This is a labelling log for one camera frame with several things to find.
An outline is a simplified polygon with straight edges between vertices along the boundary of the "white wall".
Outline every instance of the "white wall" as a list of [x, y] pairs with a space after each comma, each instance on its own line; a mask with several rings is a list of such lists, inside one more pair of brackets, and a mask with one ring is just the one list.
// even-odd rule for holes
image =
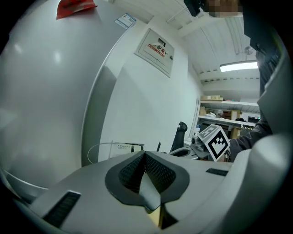
[[100, 147], [97, 145], [90, 152], [88, 151], [92, 146], [100, 142], [105, 142], [101, 140], [102, 130], [117, 78], [124, 63], [133, 51], [133, 41], [142, 37], [142, 31], [145, 27], [145, 23], [137, 20], [135, 27], [131, 27], [126, 31], [112, 49], [99, 75], [97, 84], [94, 86], [93, 95], [88, 106], [82, 139], [81, 160], [83, 166], [90, 164], [87, 154], [91, 162], [98, 161], [100, 147], [105, 151], [101, 153], [102, 155], [109, 154], [110, 145], [101, 145]]
[[[165, 38], [175, 49], [171, 78], [134, 55], [148, 28]], [[145, 144], [145, 150], [169, 152], [180, 121], [189, 134], [196, 97], [201, 88], [188, 74], [188, 55], [178, 32], [158, 17], [147, 25], [141, 21], [129, 29], [112, 51], [106, 66], [117, 81], [109, 102], [100, 143]], [[98, 161], [109, 157], [109, 145], [101, 145]]]

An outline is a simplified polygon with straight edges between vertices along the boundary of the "white cable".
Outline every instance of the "white cable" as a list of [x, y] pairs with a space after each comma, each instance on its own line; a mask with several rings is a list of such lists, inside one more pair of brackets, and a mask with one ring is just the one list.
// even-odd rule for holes
[[109, 151], [109, 157], [108, 157], [108, 159], [110, 159], [110, 157], [111, 157], [111, 150], [112, 150], [112, 145], [113, 145], [113, 144], [111, 144], [111, 147], [110, 147], [110, 151]]
[[101, 145], [101, 144], [111, 144], [111, 147], [112, 147], [112, 144], [122, 144], [122, 143], [119, 143], [119, 142], [105, 142], [105, 143], [100, 143], [100, 144], [96, 144], [94, 146], [92, 146], [88, 152], [87, 152], [87, 160], [91, 163], [91, 164], [94, 164], [92, 161], [90, 161], [90, 159], [88, 158], [88, 154], [90, 153], [91, 149], [96, 147], [97, 145]]

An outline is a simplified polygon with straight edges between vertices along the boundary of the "black office chair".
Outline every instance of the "black office chair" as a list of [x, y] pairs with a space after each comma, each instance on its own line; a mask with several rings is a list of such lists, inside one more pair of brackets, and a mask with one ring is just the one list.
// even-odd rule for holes
[[180, 122], [179, 125], [180, 126], [177, 128], [177, 132], [170, 152], [182, 148], [184, 146], [184, 135], [187, 131], [187, 125], [183, 122]]

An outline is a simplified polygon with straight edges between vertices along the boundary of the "ceiling lamp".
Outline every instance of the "ceiling lamp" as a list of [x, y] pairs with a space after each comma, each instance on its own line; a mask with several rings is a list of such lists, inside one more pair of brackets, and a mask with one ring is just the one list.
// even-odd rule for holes
[[244, 69], [258, 69], [256, 60], [220, 65], [220, 70], [222, 72], [244, 70]]

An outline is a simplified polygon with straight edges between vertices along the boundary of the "cardboard box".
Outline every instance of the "cardboard box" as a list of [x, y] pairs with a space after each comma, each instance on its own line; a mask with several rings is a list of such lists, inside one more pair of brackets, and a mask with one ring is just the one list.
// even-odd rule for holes
[[231, 120], [235, 120], [241, 117], [241, 111], [231, 111]]
[[222, 115], [222, 118], [224, 119], [231, 119], [231, 111], [223, 111], [224, 114]]
[[200, 113], [199, 113], [199, 115], [201, 115], [201, 116], [205, 116], [206, 115], [206, 108], [204, 106], [201, 106], [200, 107]]
[[223, 101], [220, 95], [201, 96], [201, 101]]
[[240, 137], [241, 128], [233, 128], [231, 131], [231, 139], [238, 139]]

